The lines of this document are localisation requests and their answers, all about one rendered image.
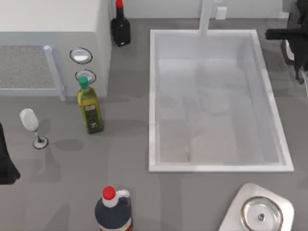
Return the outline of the tall white tap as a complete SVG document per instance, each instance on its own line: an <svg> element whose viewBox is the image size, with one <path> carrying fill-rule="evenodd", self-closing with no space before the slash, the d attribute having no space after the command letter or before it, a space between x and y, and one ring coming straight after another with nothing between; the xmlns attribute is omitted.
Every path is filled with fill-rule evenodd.
<svg viewBox="0 0 308 231"><path fill-rule="evenodd" d="M202 0L200 21L199 21L199 35L205 36L207 34L209 19L211 15L213 0Z"/></svg>

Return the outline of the pale microwave oven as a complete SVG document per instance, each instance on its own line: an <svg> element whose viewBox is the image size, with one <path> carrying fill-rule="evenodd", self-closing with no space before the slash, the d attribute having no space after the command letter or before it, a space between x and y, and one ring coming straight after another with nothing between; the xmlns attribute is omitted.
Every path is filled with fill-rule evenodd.
<svg viewBox="0 0 308 231"><path fill-rule="evenodd" d="M75 73L84 69L96 74L90 84L99 97L107 95L111 62L109 0L0 0L0 31L56 32L63 78L68 97L80 86ZM70 51L88 49L88 64L71 60Z"/></svg>

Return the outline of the microwave door with grey window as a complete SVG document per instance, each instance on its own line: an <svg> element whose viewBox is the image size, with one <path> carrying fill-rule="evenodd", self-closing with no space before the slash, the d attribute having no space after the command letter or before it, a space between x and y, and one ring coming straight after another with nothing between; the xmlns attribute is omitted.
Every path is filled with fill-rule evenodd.
<svg viewBox="0 0 308 231"><path fill-rule="evenodd" d="M53 49L65 86L56 32L0 31L0 96L60 97L43 51L45 45Z"/></svg>

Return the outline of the round glass lid with knob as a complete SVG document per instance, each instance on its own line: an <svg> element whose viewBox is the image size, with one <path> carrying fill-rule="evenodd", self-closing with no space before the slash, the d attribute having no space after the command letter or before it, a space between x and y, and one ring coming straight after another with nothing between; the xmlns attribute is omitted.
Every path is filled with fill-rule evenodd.
<svg viewBox="0 0 308 231"><path fill-rule="evenodd" d="M267 197L248 198L243 203L240 214L242 224L248 231L282 231L282 211Z"/></svg>

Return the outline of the small white tap lever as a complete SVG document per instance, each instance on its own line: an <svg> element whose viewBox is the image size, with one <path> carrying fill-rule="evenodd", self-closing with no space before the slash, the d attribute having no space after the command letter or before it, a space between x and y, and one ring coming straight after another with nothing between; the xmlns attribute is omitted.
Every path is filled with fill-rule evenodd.
<svg viewBox="0 0 308 231"><path fill-rule="evenodd" d="M217 12L216 12L216 20L225 20L227 16L227 7L225 6L219 6L217 7Z"/></svg>

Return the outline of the white wine glass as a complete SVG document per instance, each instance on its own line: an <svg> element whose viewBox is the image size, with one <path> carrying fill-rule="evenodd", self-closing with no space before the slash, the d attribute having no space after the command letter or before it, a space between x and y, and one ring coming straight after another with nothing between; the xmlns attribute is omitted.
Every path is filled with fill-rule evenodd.
<svg viewBox="0 0 308 231"><path fill-rule="evenodd" d="M47 147L49 144L48 139L38 134L39 121L34 111L30 108L25 108L20 112L19 116L25 129L35 136L32 143L33 147L38 150Z"/></svg>

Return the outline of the round silver microwave knob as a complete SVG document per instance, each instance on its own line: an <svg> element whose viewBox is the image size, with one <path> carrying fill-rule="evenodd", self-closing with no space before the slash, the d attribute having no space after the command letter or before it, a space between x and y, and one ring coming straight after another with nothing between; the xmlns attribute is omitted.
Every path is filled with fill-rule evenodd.
<svg viewBox="0 0 308 231"><path fill-rule="evenodd" d="M86 77L90 84L92 84L96 81L96 74L94 72L92 72L91 70L88 70L88 69L77 71L75 73L76 80L78 80L80 77Z"/></svg>
<svg viewBox="0 0 308 231"><path fill-rule="evenodd" d="M93 59L92 53L86 48L73 49L69 56L77 64L88 64Z"/></svg>

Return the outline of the green bottle with green cap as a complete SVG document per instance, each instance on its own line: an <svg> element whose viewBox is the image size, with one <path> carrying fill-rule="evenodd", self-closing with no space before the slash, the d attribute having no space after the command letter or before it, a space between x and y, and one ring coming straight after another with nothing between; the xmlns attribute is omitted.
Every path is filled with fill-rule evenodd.
<svg viewBox="0 0 308 231"><path fill-rule="evenodd" d="M86 76L80 76L78 82L80 89L77 92L77 101L86 131L88 134L101 132L104 129L104 123L95 89L90 87Z"/></svg>

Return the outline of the black bottle with red cap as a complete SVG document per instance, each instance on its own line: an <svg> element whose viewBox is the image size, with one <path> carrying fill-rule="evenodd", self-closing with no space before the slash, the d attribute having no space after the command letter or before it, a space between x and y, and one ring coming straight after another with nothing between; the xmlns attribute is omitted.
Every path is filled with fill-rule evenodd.
<svg viewBox="0 0 308 231"><path fill-rule="evenodd" d="M123 0L115 0L116 17L111 21L112 36L115 44L122 47L130 44L130 23L124 15Z"/></svg>

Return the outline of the white sink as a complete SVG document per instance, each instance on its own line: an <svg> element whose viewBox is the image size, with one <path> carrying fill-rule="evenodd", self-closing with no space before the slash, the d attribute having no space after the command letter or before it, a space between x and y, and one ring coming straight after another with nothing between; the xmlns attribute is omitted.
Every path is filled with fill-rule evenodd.
<svg viewBox="0 0 308 231"><path fill-rule="evenodd" d="M255 30L151 30L150 172L292 172Z"/></svg>

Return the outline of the dark jug bottle red cap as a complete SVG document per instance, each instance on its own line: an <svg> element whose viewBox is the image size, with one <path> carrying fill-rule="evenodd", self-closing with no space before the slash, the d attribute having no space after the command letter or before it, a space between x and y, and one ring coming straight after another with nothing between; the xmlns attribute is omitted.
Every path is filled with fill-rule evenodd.
<svg viewBox="0 0 308 231"><path fill-rule="evenodd" d="M131 197L127 190L102 189L94 215L100 231L133 231Z"/></svg>

